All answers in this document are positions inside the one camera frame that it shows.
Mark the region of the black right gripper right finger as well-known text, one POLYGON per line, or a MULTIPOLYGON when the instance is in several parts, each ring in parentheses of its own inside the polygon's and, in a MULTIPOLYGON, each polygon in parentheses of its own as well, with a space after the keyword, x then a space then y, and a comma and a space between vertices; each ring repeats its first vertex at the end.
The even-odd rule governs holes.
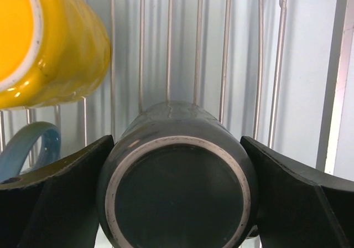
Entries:
POLYGON ((263 247, 353 247, 353 181, 286 157, 251 137, 263 247))

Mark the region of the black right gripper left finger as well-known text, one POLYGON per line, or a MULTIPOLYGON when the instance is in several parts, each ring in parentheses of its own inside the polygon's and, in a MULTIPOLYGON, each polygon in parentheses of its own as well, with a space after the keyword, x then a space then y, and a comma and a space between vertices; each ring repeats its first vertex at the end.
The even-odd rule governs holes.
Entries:
POLYGON ((113 137, 106 135, 1 182, 1 247, 94 247, 97 181, 113 146, 113 137))

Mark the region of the dark green mug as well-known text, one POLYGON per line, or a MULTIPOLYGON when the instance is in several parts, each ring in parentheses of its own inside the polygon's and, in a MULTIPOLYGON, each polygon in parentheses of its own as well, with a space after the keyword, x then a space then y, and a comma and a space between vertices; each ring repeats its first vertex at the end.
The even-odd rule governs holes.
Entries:
POLYGON ((239 247, 255 223, 257 198, 244 148, 185 101, 142 112, 97 185, 101 227, 114 247, 239 247))

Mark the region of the yellow mug black handle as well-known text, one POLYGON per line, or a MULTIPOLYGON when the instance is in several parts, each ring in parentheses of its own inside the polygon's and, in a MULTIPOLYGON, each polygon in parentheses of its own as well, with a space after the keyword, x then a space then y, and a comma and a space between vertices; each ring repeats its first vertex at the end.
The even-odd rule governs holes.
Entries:
POLYGON ((1 109, 79 101, 104 80, 110 52, 84 0, 1 0, 1 109))

